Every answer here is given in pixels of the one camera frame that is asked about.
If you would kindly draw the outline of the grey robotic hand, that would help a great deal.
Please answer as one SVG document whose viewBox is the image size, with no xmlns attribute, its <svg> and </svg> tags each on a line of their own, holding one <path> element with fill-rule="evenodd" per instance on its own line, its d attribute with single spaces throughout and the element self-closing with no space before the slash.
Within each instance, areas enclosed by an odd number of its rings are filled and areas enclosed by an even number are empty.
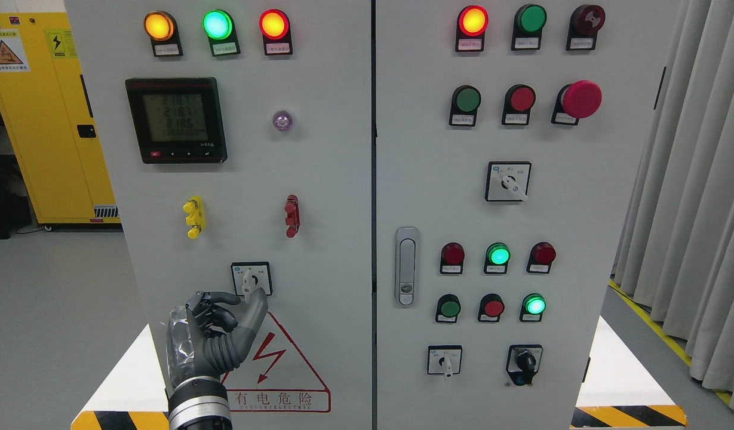
<svg viewBox="0 0 734 430">
<path fill-rule="evenodd" d="M 268 313 L 262 288 L 249 296 L 197 291 L 176 306 L 167 325 L 168 380 L 176 389 L 187 379 L 219 378 L 247 358 Z"/>
</svg>

